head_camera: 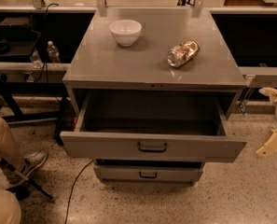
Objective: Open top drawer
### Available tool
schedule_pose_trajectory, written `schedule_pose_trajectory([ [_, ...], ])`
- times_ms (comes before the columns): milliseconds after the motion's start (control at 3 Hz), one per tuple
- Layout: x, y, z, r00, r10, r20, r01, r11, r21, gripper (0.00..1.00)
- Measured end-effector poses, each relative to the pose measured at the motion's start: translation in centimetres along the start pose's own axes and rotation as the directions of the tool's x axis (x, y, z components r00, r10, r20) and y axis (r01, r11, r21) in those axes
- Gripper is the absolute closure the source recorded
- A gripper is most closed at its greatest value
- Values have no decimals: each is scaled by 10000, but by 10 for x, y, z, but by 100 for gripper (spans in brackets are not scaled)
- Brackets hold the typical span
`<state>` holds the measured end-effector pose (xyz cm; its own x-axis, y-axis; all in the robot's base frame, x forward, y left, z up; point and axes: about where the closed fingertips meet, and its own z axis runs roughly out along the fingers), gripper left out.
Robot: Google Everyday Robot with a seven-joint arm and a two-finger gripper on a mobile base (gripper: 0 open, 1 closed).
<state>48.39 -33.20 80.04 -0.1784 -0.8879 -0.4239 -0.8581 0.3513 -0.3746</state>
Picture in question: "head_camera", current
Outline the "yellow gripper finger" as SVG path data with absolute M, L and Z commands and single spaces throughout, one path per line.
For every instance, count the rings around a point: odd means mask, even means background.
M 273 129 L 270 138 L 264 143 L 262 147 L 260 147 L 256 151 L 256 154 L 259 157 L 266 158 L 276 152 L 277 152 L 277 129 Z
M 264 87 L 258 90 L 261 94 L 268 96 L 273 105 L 277 105 L 277 89 Z

